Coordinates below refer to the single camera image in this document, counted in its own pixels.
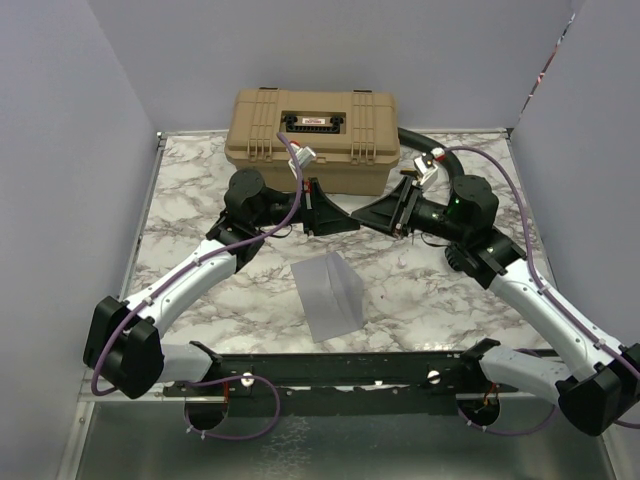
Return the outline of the grey envelope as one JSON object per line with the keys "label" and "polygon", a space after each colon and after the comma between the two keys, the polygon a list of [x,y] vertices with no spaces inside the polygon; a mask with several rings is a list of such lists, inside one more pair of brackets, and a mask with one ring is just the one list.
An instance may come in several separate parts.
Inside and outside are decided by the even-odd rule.
{"label": "grey envelope", "polygon": [[363,328],[364,282],[337,252],[291,265],[315,343]]}

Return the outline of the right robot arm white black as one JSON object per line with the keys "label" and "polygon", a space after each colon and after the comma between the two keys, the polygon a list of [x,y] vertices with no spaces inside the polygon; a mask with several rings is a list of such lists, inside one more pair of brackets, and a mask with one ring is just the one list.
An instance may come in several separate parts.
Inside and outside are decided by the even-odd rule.
{"label": "right robot arm white black", "polygon": [[449,263],[514,308],[549,343],[557,363],[483,340],[459,367],[461,383],[481,391],[512,386],[559,407],[578,430],[598,436],[639,401],[639,346],[626,346],[589,321],[495,227],[498,197],[482,177],[462,175],[441,205],[410,177],[353,212],[361,225],[404,237],[418,230],[450,241]]}

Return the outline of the tan plastic tool case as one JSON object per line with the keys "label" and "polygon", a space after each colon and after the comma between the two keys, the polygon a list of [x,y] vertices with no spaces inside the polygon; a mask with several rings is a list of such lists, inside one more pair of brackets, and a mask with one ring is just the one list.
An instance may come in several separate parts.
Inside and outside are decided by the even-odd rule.
{"label": "tan plastic tool case", "polygon": [[379,196],[401,156],[396,101],[390,93],[239,91],[225,142],[227,160],[238,169],[259,170],[275,190],[293,191],[289,154],[279,132],[316,152],[303,172],[317,178],[326,193]]}

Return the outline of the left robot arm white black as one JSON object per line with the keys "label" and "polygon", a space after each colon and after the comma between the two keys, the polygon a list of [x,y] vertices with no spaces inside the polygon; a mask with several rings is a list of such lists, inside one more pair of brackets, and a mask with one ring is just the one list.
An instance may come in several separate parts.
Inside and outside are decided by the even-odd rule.
{"label": "left robot arm white black", "polygon": [[218,356],[196,341],[169,345],[162,339],[173,322],[212,287],[238,273],[267,237],[301,224],[307,233],[332,235],[360,225],[329,200],[316,180],[298,181],[293,193],[267,187],[255,169],[235,172],[225,208],[195,251],[146,289],[95,308],[83,361],[92,369],[91,391],[116,391],[130,399],[157,383],[188,383],[206,395],[220,385]]}

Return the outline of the aluminium frame rail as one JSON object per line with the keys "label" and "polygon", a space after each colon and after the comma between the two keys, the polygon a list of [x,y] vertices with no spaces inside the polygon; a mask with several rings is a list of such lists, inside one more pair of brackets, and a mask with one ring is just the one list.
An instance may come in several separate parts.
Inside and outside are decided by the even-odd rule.
{"label": "aluminium frame rail", "polygon": [[153,321],[144,316],[144,310],[155,299],[155,294],[144,293],[138,301],[126,298],[139,257],[168,134],[159,132],[157,137],[152,178],[145,194],[120,293],[117,297],[108,296],[97,304],[84,347],[83,363],[92,370],[89,391],[97,398],[119,392],[136,399],[156,383],[163,366],[160,335]]}

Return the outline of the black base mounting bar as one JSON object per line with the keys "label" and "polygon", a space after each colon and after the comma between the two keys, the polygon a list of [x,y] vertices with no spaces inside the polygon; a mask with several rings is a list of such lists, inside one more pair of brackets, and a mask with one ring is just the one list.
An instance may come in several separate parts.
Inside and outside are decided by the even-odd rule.
{"label": "black base mounting bar", "polygon": [[460,351],[225,354],[206,376],[225,387],[184,381],[166,398],[236,417],[454,415],[457,398],[480,400],[490,381]]}

